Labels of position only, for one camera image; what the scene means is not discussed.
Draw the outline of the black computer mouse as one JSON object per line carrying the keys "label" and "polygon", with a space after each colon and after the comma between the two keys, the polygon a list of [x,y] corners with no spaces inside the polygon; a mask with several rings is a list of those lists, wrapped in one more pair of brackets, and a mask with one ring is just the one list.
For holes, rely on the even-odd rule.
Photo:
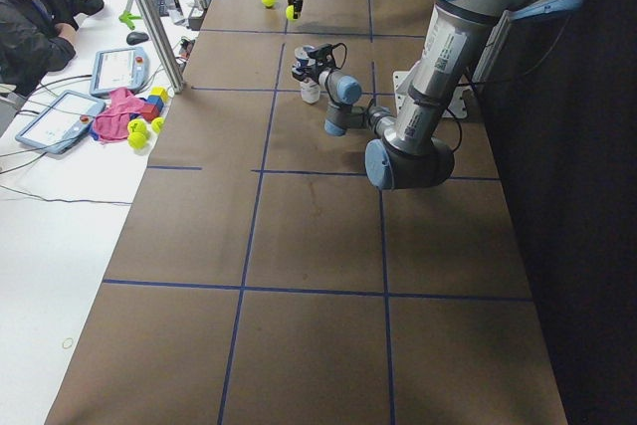
{"label": "black computer mouse", "polygon": [[127,34],[125,40],[128,45],[135,46],[148,41],[149,36],[144,32],[132,31]]}

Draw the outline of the far teach pendant tablet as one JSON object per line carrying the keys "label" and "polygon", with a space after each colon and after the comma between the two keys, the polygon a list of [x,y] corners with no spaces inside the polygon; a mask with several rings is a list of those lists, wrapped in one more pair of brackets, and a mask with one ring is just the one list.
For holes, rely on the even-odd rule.
{"label": "far teach pendant tablet", "polygon": [[141,47],[96,52],[90,95],[106,98],[118,88],[137,93],[149,78],[149,60]]}

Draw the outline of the aluminium frame post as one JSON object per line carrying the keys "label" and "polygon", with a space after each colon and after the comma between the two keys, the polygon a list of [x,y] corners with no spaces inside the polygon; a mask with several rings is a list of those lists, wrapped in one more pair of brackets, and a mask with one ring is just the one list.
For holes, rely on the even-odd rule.
{"label": "aluminium frame post", "polygon": [[136,3],[170,84],[174,92],[180,94],[184,88],[184,79],[154,2],[153,0],[136,0]]}

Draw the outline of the yellow toy cube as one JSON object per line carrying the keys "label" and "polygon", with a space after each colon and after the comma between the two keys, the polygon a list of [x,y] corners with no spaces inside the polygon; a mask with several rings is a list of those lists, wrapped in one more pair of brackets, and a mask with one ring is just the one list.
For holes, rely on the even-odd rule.
{"label": "yellow toy cube", "polygon": [[168,91],[164,87],[153,87],[147,100],[154,104],[161,102],[165,106],[169,103]]}

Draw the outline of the red toy cube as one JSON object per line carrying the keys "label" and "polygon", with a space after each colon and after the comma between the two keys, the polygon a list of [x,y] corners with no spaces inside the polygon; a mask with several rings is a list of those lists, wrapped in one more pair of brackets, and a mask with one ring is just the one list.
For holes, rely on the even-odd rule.
{"label": "red toy cube", "polygon": [[144,103],[139,115],[147,122],[152,122],[160,116],[161,108],[157,104]]}

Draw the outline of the green plastic toy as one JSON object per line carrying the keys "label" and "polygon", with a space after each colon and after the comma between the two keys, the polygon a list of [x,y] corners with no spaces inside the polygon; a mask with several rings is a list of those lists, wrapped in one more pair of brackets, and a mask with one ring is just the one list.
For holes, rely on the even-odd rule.
{"label": "green plastic toy", "polygon": [[139,15],[134,15],[133,13],[124,10],[119,16],[118,21],[125,25],[130,31],[134,31],[136,26],[135,22],[137,20],[141,20],[142,17]]}

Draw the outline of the near teach pendant tablet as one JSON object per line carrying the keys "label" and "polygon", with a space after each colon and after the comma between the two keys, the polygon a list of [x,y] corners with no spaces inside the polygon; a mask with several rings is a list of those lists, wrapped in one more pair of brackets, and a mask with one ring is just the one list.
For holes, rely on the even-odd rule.
{"label": "near teach pendant tablet", "polygon": [[105,107],[104,100],[63,91],[22,128],[15,139],[37,150],[62,154],[88,133],[93,120]]}

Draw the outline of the teach pendant tablet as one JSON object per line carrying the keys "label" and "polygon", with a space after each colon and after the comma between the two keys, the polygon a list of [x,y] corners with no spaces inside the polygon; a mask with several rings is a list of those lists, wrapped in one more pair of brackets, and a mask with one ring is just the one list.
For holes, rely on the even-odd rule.
{"label": "teach pendant tablet", "polygon": [[141,47],[96,52],[90,95],[106,98],[118,88],[137,93],[149,78],[149,60]]}
{"label": "teach pendant tablet", "polygon": [[62,154],[88,133],[93,120],[105,107],[104,100],[63,91],[22,128],[15,139],[37,150]]}

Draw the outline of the seated person in dark jacket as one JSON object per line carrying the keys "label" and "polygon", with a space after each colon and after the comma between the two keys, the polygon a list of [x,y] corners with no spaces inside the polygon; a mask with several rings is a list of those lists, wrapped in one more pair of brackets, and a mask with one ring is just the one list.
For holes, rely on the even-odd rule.
{"label": "seated person in dark jacket", "polygon": [[1,0],[1,82],[28,97],[75,57],[76,17],[104,6],[104,0]]}

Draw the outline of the blue toy cube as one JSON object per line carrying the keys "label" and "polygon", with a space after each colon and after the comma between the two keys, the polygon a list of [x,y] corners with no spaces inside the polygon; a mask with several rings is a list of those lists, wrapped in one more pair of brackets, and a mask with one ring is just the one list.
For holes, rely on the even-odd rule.
{"label": "blue toy cube", "polygon": [[162,111],[164,106],[165,106],[165,102],[162,99],[161,96],[157,96],[157,95],[151,95],[149,96],[145,102],[149,105],[152,105],[153,107],[156,107],[158,111]]}

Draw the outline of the pink cloth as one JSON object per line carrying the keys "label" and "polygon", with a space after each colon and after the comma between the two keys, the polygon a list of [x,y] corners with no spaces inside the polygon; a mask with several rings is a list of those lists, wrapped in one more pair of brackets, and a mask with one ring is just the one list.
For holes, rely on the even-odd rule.
{"label": "pink cloth", "polygon": [[102,143],[127,139],[128,123],[139,116],[145,106],[145,100],[126,88],[111,91],[109,99],[109,107],[95,117],[91,126],[92,138]]}

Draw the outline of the spare tennis ball on desk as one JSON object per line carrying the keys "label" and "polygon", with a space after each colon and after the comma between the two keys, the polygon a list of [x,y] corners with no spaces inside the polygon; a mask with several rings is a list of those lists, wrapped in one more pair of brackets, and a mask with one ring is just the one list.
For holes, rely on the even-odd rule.
{"label": "spare tennis ball on desk", "polygon": [[163,130],[165,118],[162,116],[158,116],[154,118],[151,122],[151,129],[156,133],[160,134]]}

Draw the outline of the white tennis ball can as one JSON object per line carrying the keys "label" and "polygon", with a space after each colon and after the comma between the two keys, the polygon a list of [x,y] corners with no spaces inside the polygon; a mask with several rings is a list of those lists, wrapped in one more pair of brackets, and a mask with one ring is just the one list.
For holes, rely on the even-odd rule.
{"label": "white tennis ball can", "polygon": [[316,60],[309,54],[312,48],[310,45],[295,48],[296,61],[292,69],[293,77],[299,81],[301,98],[309,105],[317,103],[320,98],[320,86],[315,81]]}

